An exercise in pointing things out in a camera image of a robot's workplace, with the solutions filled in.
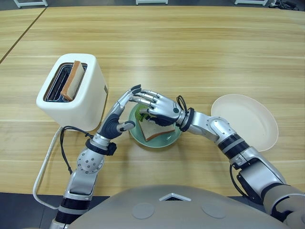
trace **green bowl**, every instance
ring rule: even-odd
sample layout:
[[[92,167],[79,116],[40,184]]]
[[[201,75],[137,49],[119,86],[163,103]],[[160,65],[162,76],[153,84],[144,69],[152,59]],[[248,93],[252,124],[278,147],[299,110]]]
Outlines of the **green bowl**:
[[[181,131],[180,131],[179,127],[175,126],[175,131],[166,133],[163,135],[159,135],[150,141],[145,141],[141,127],[138,123],[138,120],[136,120],[135,115],[134,115],[135,111],[137,110],[137,108],[139,106],[140,106],[140,104],[137,104],[136,106],[134,106],[134,108],[132,109],[132,111],[129,114],[129,120],[134,121],[134,123],[135,123],[135,128],[131,129],[129,132],[138,143],[142,144],[143,146],[150,147],[150,148],[162,148],[162,147],[169,146],[170,144],[174,143],[179,138]]]

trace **black cord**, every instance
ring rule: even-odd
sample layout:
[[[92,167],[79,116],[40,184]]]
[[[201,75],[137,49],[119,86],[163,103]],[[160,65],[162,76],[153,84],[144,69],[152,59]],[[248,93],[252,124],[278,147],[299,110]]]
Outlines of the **black cord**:
[[[185,100],[183,99],[182,95],[179,95],[179,96],[177,97],[177,103],[178,103],[178,105],[180,106],[180,108],[181,108],[182,110],[185,111],[185,116],[184,116],[184,118],[183,118],[183,120],[182,120],[182,122],[181,122],[181,125],[182,125],[183,122],[185,121],[186,117],[187,117],[187,114],[188,114],[186,102],[185,102]]]
[[[236,184],[234,178],[233,178],[233,174],[232,174],[232,165],[230,165],[230,177],[231,177],[231,180],[232,180],[232,183],[234,185],[234,187],[237,189],[237,191],[243,196],[243,197],[247,197],[248,199],[250,199],[239,187],[238,185]]]
[[[187,111],[185,100],[183,99],[183,97],[181,95],[179,95],[177,97],[177,103],[182,110]]]
[[[64,126],[64,127],[62,128],[62,130],[61,130],[61,136],[60,136],[61,155],[62,155],[62,158],[63,158],[63,160],[65,161],[65,163],[66,163],[66,165],[67,165],[67,167],[68,167],[68,171],[70,172],[70,174],[72,174],[72,169],[71,169],[71,167],[70,167],[70,165],[69,165],[69,162],[68,162],[68,160],[67,160],[65,151],[63,150],[63,137],[64,137],[64,132],[65,132],[66,130],[77,130],[77,131],[79,131],[79,132],[84,133],[84,134],[85,134],[85,137],[89,136],[91,139],[93,138],[93,135],[91,135],[91,134],[89,134],[88,132],[83,131],[83,130],[77,128],[77,127],[70,126],[70,125],[66,125],[66,126]]]

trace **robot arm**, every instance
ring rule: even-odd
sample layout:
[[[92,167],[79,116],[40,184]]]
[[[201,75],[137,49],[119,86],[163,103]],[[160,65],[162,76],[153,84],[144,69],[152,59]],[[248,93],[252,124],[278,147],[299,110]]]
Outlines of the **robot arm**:
[[[93,138],[87,140],[86,147],[77,158],[77,168],[70,176],[50,229],[66,229],[79,216],[88,211],[97,174],[104,164],[104,157],[113,155],[116,150],[116,144],[110,142],[111,139],[135,127],[135,123],[132,121],[120,124],[119,118],[129,101],[139,100],[135,95],[140,91],[141,85],[126,91],[110,109]]]
[[[249,146],[229,125],[216,116],[207,116],[186,110],[173,100],[152,91],[142,90],[138,94],[140,103],[149,108],[141,110],[150,113],[159,123],[176,123],[182,131],[202,135],[212,140],[228,157],[235,169],[240,169],[237,179],[255,203],[263,203],[268,214],[284,221],[294,229],[305,225],[305,194],[286,184],[282,174],[254,147]]]

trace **white plate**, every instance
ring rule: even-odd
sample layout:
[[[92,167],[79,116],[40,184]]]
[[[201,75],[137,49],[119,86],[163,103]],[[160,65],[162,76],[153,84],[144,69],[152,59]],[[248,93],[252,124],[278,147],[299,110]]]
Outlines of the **white plate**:
[[[226,119],[238,135],[258,151],[268,150],[277,142],[275,118],[264,105],[248,96],[219,97],[212,105],[211,115]]]

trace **bread slice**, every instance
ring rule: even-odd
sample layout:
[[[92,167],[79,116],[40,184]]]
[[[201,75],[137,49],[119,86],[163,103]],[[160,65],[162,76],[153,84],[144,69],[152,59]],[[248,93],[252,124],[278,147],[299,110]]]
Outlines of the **bread slice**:
[[[149,141],[159,135],[175,131],[174,124],[169,126],[159,126],[153,122],[147,121],[146,119],[143,119],[142,122],[138,121],[138,123],[141,127],[145,141]]]
[[[77,89],[80,85],[84,73],[85,71],[81,65],[81,62],[74,61],[71,73],[61,91],[61,95],[68,101],[72,101],[75,98]]]

